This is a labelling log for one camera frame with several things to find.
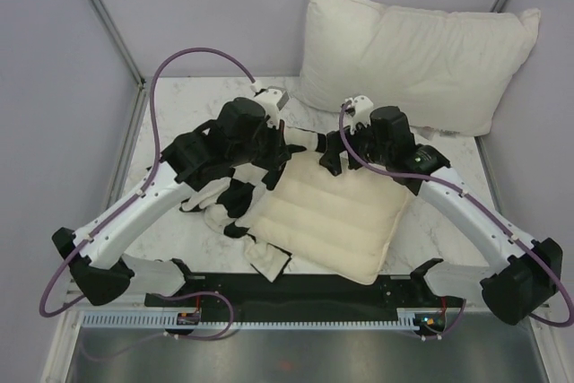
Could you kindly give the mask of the black white checkered pillowcase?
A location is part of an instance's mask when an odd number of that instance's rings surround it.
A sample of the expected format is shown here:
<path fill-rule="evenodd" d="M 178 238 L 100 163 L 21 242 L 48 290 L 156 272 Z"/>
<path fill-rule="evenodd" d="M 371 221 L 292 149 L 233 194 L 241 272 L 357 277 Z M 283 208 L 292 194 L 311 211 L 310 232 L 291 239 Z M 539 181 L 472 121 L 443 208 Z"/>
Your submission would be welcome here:
<path fill-rule="evenodd" d="M 283 131 L 283 140 L 290 156 L 287 161 L 270 170 L 252 163 L 233 167 L 222 183 L 183 200 L 178 208 L 182 213 L 202 213 L 211 230 L 231 239 L 241 239 L 246 259 L 270 282 L 291 261 L 291 253 L 251 232 L 258 212 L 264 209 L 265 200 L 276 189 L 295 154 L 324 154 L 327 150 L 327 136 L 306 129 L 288 126 Z"/>

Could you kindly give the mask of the cream quilted pillow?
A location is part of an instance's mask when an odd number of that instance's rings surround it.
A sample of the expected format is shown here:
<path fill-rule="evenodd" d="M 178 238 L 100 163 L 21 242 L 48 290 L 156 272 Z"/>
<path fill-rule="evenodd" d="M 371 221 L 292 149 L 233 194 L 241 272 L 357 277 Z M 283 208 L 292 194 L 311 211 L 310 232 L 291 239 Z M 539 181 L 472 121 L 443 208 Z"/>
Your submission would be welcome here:
<path fill-rule="evenodd" d="M 262 200 L 250 229 L 257 239 L 355 283 L 374 283 L 410 192 L 361 168 L 332 175 L 315 152 L 292 156 Z"/>

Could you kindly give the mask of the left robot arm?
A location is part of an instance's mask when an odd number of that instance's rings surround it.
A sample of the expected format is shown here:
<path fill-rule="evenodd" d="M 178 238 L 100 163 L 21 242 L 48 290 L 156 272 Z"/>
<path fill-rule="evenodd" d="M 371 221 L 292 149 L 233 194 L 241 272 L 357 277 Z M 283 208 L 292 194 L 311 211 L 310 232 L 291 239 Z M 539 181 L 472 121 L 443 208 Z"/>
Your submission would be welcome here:
<path fill-rule="evenodd" d="M 52 240 L 91 305 L 125 292 L 158 293 L 177 306 L 194 300 L 196 284 L 175 262 L 133 258 L 126 249 L 171 208 L 221 192 L 234 175 L 279 172 L 291 158 L 279 116 L 288 99 L 269 88 L 226 102 L 217 118 L 178 135 L 143 181 L 93 222 L 55 232 Z"/>

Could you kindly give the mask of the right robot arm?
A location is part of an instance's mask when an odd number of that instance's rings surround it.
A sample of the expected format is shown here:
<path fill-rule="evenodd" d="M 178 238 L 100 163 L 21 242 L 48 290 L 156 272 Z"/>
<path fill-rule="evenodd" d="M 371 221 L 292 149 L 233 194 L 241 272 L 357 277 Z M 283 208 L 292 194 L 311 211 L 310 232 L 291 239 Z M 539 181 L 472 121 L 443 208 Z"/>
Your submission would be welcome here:
<path fill-rule="evenodd" d="M 427 307 L 440 297 L 483 304 L 499 320 L 516 325 L 555 294 L 568 310 L 573 300 L 561 282 L 563 252 L 553 239 L 539 240 L 489 209 L 436 148 L 416 142 L 405 113 L 374 107 L 365 96 L 347 99 L 338 128 L 327 135 L 320 160 L 332 175 L 342 172 L 341 155 L 352 170 L 365 168 L 392 178 L 433 206 L 478 249 L 484 266 L 452 265 L 435 258 L 419 267 L 410 283 L 415 303 Z"/>

